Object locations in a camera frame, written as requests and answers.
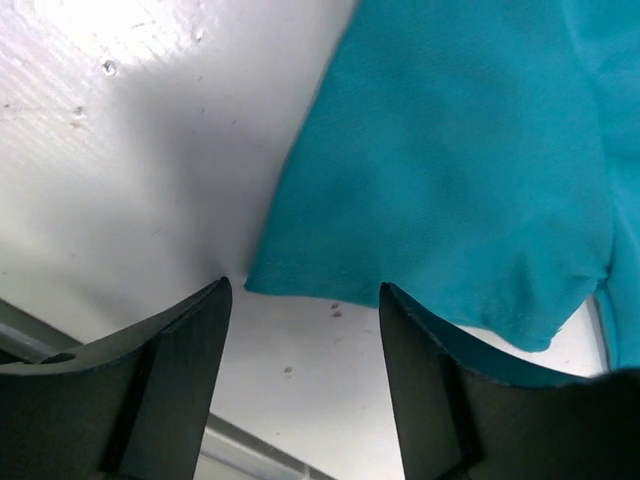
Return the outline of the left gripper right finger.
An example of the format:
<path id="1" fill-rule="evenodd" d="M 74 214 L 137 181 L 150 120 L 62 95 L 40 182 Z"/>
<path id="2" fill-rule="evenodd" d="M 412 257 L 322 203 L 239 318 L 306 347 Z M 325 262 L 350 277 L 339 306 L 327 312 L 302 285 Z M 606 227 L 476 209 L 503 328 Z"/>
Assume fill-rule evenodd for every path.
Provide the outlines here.
<path id="1" fill-rule="evenodd" d="M 409 479 L 635 479 L 639 373 L 584 378 L 501 351 L 391 283 L 380 329 Z"/>

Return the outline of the teal t-shirt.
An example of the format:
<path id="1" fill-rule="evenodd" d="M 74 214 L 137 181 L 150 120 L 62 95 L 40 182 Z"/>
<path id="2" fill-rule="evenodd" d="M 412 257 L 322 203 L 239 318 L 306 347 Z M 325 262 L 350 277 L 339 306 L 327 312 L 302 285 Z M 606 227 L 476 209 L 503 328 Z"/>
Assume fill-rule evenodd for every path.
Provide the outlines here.
<path id="1" fill-rule="evenodd" d="M 639 363 L 639 5 L 361 1 L 288 154 L 246 281 L 547 349 L 588 297 Z"/>

